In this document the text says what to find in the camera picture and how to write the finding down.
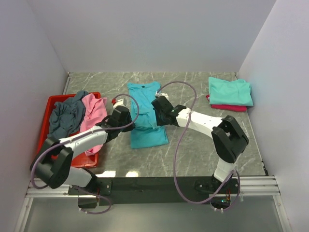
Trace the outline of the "cyan blue t-shirt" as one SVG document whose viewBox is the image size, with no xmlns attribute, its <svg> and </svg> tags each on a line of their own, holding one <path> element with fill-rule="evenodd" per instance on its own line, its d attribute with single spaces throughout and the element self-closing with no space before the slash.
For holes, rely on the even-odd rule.
<svg viewBox="0 0 309 232">
<path fill-rule="evenodd" d="M 129 95 L 134 100 L 131 101 L 131 116 L 137 118 L 135 129 L 131 131 L 131 148 L 148 148 L 166 145 L 169 143 L 166 129 L 158 126 L 155 111 L 151 102 L 155 100 L 157 90 L 161 88 L 160 83 L 127 85 Z"/>
</svg>

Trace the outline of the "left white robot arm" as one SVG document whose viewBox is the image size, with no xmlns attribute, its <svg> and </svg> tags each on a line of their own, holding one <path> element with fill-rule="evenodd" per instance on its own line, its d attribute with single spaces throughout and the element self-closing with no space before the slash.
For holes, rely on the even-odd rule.
<svg viewBox="0 0 309 232">
<path fill-rule="evenodd" d="M 72 160 L 90 148 L 111 141 L 121 132 L 133 130 L 136 120 L 131 118 L 128 108 L 117 106 L 111 115 L 84 132 L 59 140 L 46 139 L 30 167 L 32 186 L 56 189 L 69 184 L 79 186 L 85 194 L 93 193 L 97 187 L 94 174 L 72 167 Z"/>
</svg>

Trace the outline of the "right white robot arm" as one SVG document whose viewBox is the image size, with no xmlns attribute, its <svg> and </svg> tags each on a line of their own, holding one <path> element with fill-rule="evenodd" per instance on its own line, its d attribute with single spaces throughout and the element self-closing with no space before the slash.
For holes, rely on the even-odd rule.
<svg viewBox="0 0 309 232">
<path fill-rule="evenodd" d="M 157 93 L 152 105 L 157 125 L 192 129 L 213 139 L 219 161 L 213 174 L 212 188 L 218 193 L 224 192 L 229 187 L 226 178 L 249 144 L 247 135 L 236 119 L 230 115 L 224 118 L 205 115 L 182 105 L 174 107 L 166 93 Z"/>
</svg>

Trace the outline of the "pink t-shirt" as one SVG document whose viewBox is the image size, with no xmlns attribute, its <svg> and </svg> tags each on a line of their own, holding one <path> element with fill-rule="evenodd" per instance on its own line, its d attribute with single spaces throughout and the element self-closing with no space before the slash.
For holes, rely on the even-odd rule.
<svg viewBox="0 0 309 232">
<path fill-rule="evenodd" d="M 85 115 L 79 132 L 92 128 L 108 115 L 106 110 L 107 98 L 96 98 L 93 93 L 89 93 L 82 98 L 82 102 L 85 106 Z"/>
</svg>

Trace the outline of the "folded magenta t-shirt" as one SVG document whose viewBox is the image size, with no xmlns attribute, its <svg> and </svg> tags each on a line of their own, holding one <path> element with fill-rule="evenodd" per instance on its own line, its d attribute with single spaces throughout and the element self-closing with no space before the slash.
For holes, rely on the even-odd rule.
<svg viewBox="0 0 309 232">
<path fill-rule="evenodd" d="M 211 108 L 213 109 L 219 109 L 219 110 L 228 110 L 233 112 L 246 112 L 247 107 L 246 106 L 235 106 L 235 105 L 217 105 L 217 104 L 211 104 Z"/>
</svg>

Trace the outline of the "dark grey t-shirt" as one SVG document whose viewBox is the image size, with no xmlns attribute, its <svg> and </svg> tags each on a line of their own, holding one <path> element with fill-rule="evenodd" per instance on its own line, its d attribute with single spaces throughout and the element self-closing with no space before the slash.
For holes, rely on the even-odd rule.
<svg viewBox="0 0 309 232">
<path fill-rule="evenodd" d="M 55 109 L 49 117 L 48 138 L 66 138 L 79 131 L 86 110 L 82 99 L 88 94 L 87 91 L 81 90 L 75 96 L 54 104 Z"/>
</svg>

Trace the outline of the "red plastic bin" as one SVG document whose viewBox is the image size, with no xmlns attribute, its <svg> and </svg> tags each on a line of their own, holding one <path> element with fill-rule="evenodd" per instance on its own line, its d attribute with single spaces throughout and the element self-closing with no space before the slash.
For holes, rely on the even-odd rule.
<svg viewBox="0 0 309 232">
<path fill-rule="evenodd" d="M 42 128 L 37 143 L 36 153 L 39 152 L 41 146 L 43 145 L 45 139 L 47 138 L 47 135 L 49 134 L 49 125 L 50 125 L 49 118 L 52 111 L 56 108 L 55 103 L 63 102 L 67 98 L 74 96 L 75 94 L 65 94 L 65 95 L 53 95 L 49 97 L 42 121 Z M 99 158 L 98 152 L 92 156 L 87 156 L 85 153 L 81 153 L 72 160 L 71 166 L 76 168 L 82 168 L 82 167 L 95 168 L 98 166 L 98 158 Z"/>
</svg>

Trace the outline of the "folded mint green t-shirt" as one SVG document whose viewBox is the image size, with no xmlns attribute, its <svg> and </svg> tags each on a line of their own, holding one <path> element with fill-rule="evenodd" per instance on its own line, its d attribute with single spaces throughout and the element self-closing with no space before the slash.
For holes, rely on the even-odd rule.
<svg viewBox="0 0 309 232">
<path fill-rule="evenodd" d="M 209 77 L 210 104 L 253 106 L 251 84 L 245 80 L 226 81 Z"/>
</svg>

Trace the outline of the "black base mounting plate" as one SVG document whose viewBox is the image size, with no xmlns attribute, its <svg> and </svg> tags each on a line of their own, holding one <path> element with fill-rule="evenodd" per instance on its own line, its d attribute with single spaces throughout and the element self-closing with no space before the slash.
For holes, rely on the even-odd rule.
<svg viewBox="0 0 309 232">
<path fill-rule="evenodd" d="M 98 178 L 89 189 L 70 187 L 81 209 L 114 204 L 192 203 L 228 208 L 232 194 L 239 195 L 240 180 L 220 182 L 213 176 Z"/>
</svg>

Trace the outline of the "aluminium frame rail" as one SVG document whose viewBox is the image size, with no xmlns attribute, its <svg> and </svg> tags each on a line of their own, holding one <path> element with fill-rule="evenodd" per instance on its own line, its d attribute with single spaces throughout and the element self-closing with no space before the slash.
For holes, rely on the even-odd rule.
<svg viewBox="0 0 309 232">
<path fill-rule="evenodd" d="M 62 185 L 56 189 L 46 187 L 36 189 L 29 184 L 26 198 L 77 198 L 69 195 L 69 185 Z M 278 196 L 280 190 L 274 176 L 242 176 L 240 177 L 241 196 Z"/>
</svg>

